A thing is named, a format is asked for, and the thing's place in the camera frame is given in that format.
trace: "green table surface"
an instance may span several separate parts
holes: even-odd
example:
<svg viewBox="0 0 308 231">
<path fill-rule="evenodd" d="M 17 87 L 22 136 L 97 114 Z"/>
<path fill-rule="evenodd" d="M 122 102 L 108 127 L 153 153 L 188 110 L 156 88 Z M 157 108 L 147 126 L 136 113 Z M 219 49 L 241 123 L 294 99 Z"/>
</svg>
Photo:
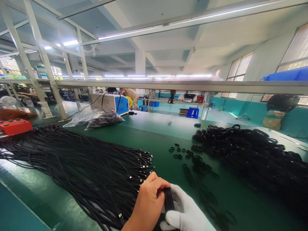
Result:
<svg viewBox="0 0 308 231">
<path fill-rule="evenodd" d="M 157 175 L 173 184 L 178 184 L 203 209 L 198 190 L 188 184 L 182 171 L 184 163 L 192 169 L 191 160 L 174 159 L 173 155 L 177 151 L 170 153 L 168 150 L 170 147 L 175 147 L 175 143 L 186 150 L 189 150 L 192 144 L 198 144 L 192 140 L 192 135 L 197 129 L 206 129 L 210 124 L 222 127 L 230 127 L 231 124 L 146 112 L 138 112 L 132 116 L 124 115 L 123 118 L 124 122 L 106 128 L 84 131 L 86 125 L 83 125 L 68 129 L 103 141 L 149 151 L 153 155 L 152 163 Z M 194 127 L 195 123 L 200 123 L 201 128 Z M 298 152 L 305 161 L 308 160 L 306 152 L 300 148 L 301 145 L 305 145 L 304 143 L 292 138 L 286 139 L 270 129 L 264 130 L 270 137 L 284 144 L 287 150 Z M 306 224 L 281 201 L 248 187 L 218 160 L 206 153 L 201 154 L 201 157 L 220 175 L 219 180 L 207 175 L 203 183 L 218 200 L 218 206 L 214 208 L 217 211 L 230 211 L 238 220 L 238 225 L 229 226 L 231 231 L 307 230 Z M 82 211 L 68 192 L 41 172 L 24 169 L 1 160 L 0 181 L 53 230 L 100 230 L 97 223 Z"/>
</svg>

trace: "blue container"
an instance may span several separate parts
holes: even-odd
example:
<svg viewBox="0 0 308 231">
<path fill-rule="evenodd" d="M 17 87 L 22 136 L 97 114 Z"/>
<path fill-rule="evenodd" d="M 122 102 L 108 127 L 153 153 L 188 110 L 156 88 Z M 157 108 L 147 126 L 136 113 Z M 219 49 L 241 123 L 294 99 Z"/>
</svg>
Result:
<svg viewBox="0 0 308 231">
<path fill-rule="evenodd" d="M 308 81 L 308 66 L 263 76 L 264 81 Z"/>
<path fill-rule="evenodd" d="M 153 103 L 154 103 L 154 107 L 158 107 L 159 106 L 159 102 L 151 101 L 151 107 L 153 106 Z"/>
<path fill-rule="evenodd" d="M 199 108 L 189 107 L 186 118 L 198 119 Z"/>
</svg>

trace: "blue stool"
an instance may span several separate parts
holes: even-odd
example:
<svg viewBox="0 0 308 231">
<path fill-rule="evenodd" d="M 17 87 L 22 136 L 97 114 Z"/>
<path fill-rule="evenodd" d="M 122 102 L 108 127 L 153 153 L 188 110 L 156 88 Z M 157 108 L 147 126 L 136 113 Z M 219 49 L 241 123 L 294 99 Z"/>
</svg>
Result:
<svg viewBox="0 0 308 231">
<path fill-rule="evenodd" d="M 145 109 L 146 109 L 147 112 L 148 112 L 148 106 L 146 106 L 146 105 L 140 105 L 139 108 L 138 108 L 138 111 L 139 111 L 140 108 L 141 108 L 141 111 L 145 111 Z"/>
<path fill-rule="evenodd" d="M 199 108 L 189 107 L 186 118 L 198 119 Z"/>
</svg>

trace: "red box with buttons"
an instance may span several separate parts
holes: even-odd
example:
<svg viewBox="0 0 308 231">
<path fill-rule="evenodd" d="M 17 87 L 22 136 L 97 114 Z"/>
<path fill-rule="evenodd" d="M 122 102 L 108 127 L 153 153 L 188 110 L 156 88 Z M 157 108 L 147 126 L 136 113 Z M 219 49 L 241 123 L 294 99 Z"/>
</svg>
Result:
<svg viewBox="0 0 308 231">
<path fill-rule="evenodd" d="M 8 136 L 33 130 L 32 124 L 24 119 L 0 121 L 0 129 Z"/>
</svg>

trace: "fluorescent light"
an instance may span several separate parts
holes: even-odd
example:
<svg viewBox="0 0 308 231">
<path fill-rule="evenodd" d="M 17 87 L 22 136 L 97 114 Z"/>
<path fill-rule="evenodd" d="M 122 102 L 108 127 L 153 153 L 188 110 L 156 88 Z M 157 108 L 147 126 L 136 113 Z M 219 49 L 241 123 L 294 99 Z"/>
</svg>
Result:
<svg viewBox="0 0 308 231">
<path fill-rule="evenodd" d="M 174 75 L 148 75 L 148 77 L 171 77 Z"/>
<path fill-rule="evenodd" d="M 124 77 L 124 75 L 105 75 L 105 77 Z"/>
<path fill-rule="evenodd" d="M 211 77 L 211 74 L 205 74 L 205 75 L 191 75 L 190 77 Z"/>
<path fill-rule="evenodd" d="M 68 41 L 68 42 L 63 43 L 64 46 L 69 46 L 69 45 L 74 45 L 74 44 L 78 44 L 78 41 L 72 40 L 72 41 Z"/>
<path fill-rule="evenodd" d="M 128 34 L 134 34 L 134 33 L 142 32 L 142 31 L 153 30 L 153 29 L 157 29 L 157 28 L 161 28 L 161 27 L 163 27 L 163 26 L 159 25 L 159 26 L 156 26 L 156 27 L 148 28 L 148 29 L 136 30 L 136 31 L 133 31 L 133 32 L 123 33 L 123 34 L 117 34 L 117 35 L 110 35 L 110 36 L 100 37 L 98 39 L 99 40 L 107 39 L 107 38 L 109 39 L 109 38 L 119 37 L 119 36 L 122 36 L 122 35 L 128 35 Z"/>
<path fill-rule="evenodd" d="M 272 2 L 272 3 L 263 4 L 263 5 L 252 6 L 252 7 L 248 7 L 248 8 L 244 8 L 244 9 L 240 9 L 240 10 L 234 10 L 234 11 L 229 11 L 229 12 L 225 12 L 225 13 L 220 13 L 220 14 L 205 16 L 205 17 L 202 17 L 202 16 L 201 16 L 201 18 L 191 19 L 191 20 L 182 21 L 182 22 L 175 22 L 175 23 L 173 23 L 173 24 L 171 23 L 171 24 L 169 24 L 169 26 L 174 26 L 174 25 L 178 25 L 178 24 L 182 24 L 182 23 L 197 21 L 197 20 L 201 20 L 201 19 L 213 18 L 213 17 L 222 16 L 222 15 L 231 14 L 231 13 L 240 12 L 240 11 L 245 11 L 245 10 L 250 10 L 250 9 L 253 9 L 253 8 L 258 8 L 258 7 L 261 7 L 261 6 L 271 5 L 271 4 L 279 3 L 279 2 Z"/>
</svg>

